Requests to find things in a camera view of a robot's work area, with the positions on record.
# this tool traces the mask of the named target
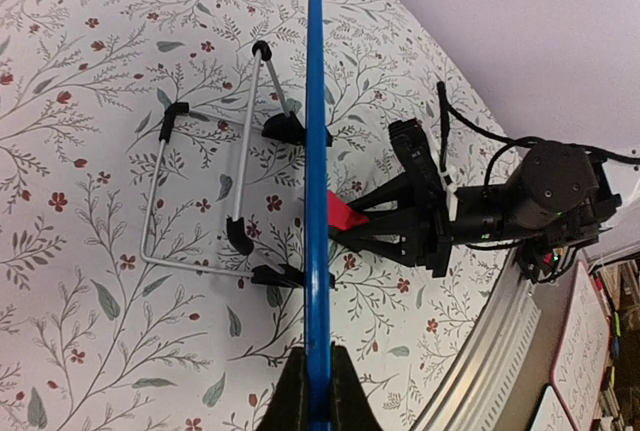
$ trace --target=red flower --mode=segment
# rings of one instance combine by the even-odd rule
[[[258,225],[256,223],[251,223],[247,226],[247,234],[251,238],[257,238],[262,234],[262,231],[258,229]]]
[[[427,321],[427,333],[436,334],[438,330],[438,322],[435,319],[430,319]]]
[[[349,253],[346,256],[343,256],[344,259],[344,269],[345,270],[349,270],[349,269],[353,269],[356,267],[356,257]]]
[[[127,257],[126,254],[123,254],[122,256],[120,256],[120,269],[125,271],[125,270],[129,270],[131,271],[132,269],[136,268],[135,262],[136,262],[136,257],[135,256],[129,256]]]
[[[0,84],[1,85],[9,86],[11,83],[13,83],[13,74],[4,73],[2,76],[0,76]]]
[[[98,183],[99,184],[109,184],[109,180],[111,179],[111,175],[109,173],[105,173],[104,171],[100,171],[98,173]]]
[[[71,350],[71,362],[72,363],[78,363],[78,364],[82,364],[84,363],[84,351],[78,352],[77,349],[72,349]]]
[[[91,47],[94,51],[102,51],[106,46],[102,41],[94,41],[91,43]]]
[[[69,91],[60,91],[58,93],[58,97],[56,101],[60,104],[69,104],[69,100],[71,99],[71,93]]]
[[[51,194],[51,199],[49,200],[49,206],[53,206],[53,209],[56,212],[61,213],[62,208],[65,207],[69,202],[64,197],[64,193],[53,193]]]
[[[185,428],[184,431],[202,431],[202,428],[198,426],[201,422],[202,420],[200,418],[195,418],[193,421],[190,419],[187,419],[185,421],[185,424],[187,425],[187,427]]]
[[[398,280],[398,284],[396,284],[396,288],[398,288],[400,290],[400,293],[406,293],[409,291],[409,285],[411,283],[409,282],[408,279],[402,279],[400,278]]]
[[[274,194],[273,196],[267,196],[267,209],[269,211],[280,211],[281,206],[282,200],[278,195]]]
[[[198,201],[196,203],[196,208],[198,208],[201,213],[206,213],[207,210],[211,209],[211,205],[209,204],[209,200],[207,198],[202,198],[202,202]]]

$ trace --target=table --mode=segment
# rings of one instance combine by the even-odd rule
[[[167,102],[186,100],[151,203],[162,256],[245,272],[224,219],[250,48],[269,41],[302,108],[306,0],[0,0],[0,422],[98,431],[253,430],[302,293],[144,265],[145,194]],[[438,136],[435,83],[500,132],[467,81],[397,0],[325,0],[329,186],[350,200],[395,176],[386,138],[417,117]],[[266,73],[258,119],[279,112]],[[458,185],[497,146],[452,123]],[[517,164],[507,155],[504,179]],[[301,265],[304,151],[255,135],[245,209],[263,253]],[[454,250],[448,276],[331,245],[332,334],[380,423],[407,429],[488,299],[503,253]]]

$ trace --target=white tablecloth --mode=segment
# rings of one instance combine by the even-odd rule
[[[304,102],[306,1],[0,0],[0,428],[256,427],[302,344],[301,291],[146,265],[142,211],[166,103],[242,120],[257,38],[273,47],[287,97]],[[389,123],[418,117],[438,134],[438,80],[458,109],[500,131],[397,0],[325,0],[324,13],[329,187],[340,197],[400,172]],[[274,91],[264,72],[256,125],[279,112]],[[151,203],[156,255],[260,264],[224,236],[240,136],[224,119],[178,119]],[[495,149],[454,121],[458,184],[479,183]],[[299,267],[304,151],[256,133],[250,158],[247,232]],[[330,257],[333,337],[380,423],[406,429],[504,254],[455,249],[440,280],[335,245]]]

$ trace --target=blue stick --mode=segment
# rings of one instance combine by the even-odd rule
[[[331,337],[322,0],[309,0],[307,26],[305,345],[310,387],[309,421],[311,431],[329,431]]]

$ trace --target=black rubber foot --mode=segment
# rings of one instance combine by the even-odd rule
[[[266,41],[255,42],[255,44],[251,48],[251,53],[255,56],[258,51],[260,51],[260,56],[262,57],[263,61],[271,61],[273,53],[271,52],[271,48]]]
[[[262,284],[265,286],[279,286],[281,288],[302,288],[304,287],[304,272],[286,263],[280,264],[282,273],[263,264],[253,268],[253,278],[251,282],[254,284]],[[336,277],[329,275],[329,285],[331,288],[336,287]]]
[[[237,221],[227,218],[227,236],[231,246],[243,256],[253,253],[253,241],[244,232],[244,218],[239,218]]]
[[[282,143],[304,146],[307,140],[307,131],[295,114],[280,113],[267,119],[262,128],[262,136]],[[332,144],[333,136],[327,129],[327,147],[330,148]]]

